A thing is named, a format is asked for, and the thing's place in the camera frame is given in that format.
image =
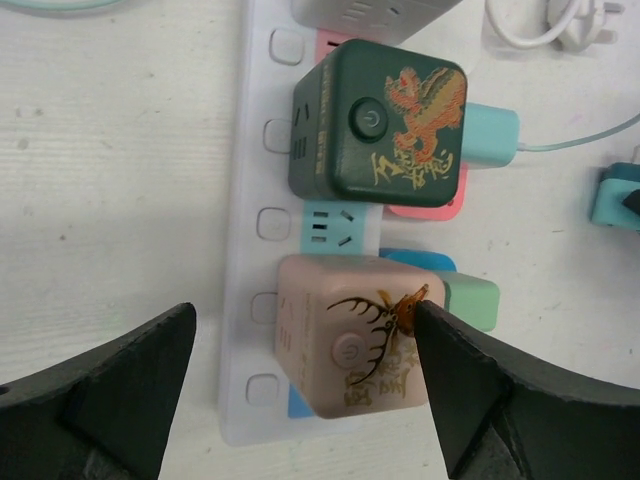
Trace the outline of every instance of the white wooden table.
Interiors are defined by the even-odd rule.
[[[542,0],[504,0],[536,33]],[[486,32],[470,99],[514,108],[522,140],[599,131],[640,108],[627,4],[614,47],[513,52]],[[198,336],[163,479],[445,479],[428,408],[341,437],[246,449],[216,418],[238,0],[132,0],[62,18],[0,8],[0,384],[113,339],[181,301]],[[640,238],[588,222],[598,168],[640,127],[472,171],[443,224],[389,219],[383,244],[448,253],[502,289],[495,336],[566,368],[640,387]]]

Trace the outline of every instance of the power button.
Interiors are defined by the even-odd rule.
[[[345,333],[333,342],[331,356],[340,368],[357,367],[367,358],[367,343],[360,335]]]
[[[362,140],[375,142],[387,132],[389,119],[384,106],[374,98],[361,98],[349,114],[353,133]]]

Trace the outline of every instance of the pink charger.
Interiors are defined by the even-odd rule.
[[[387,205],[390,212],[399,217],[415,218],[418,220],[432,220],[437,222],[446,222],[455,217],[464,203],[465,190],[467,189],[467,175],[469,167],[463,163],[460,165],[460,178],[458,180],[458,191],[455,197],[448,204],[439,208],[420,208],[420,207],[400,207],[397,205]]]

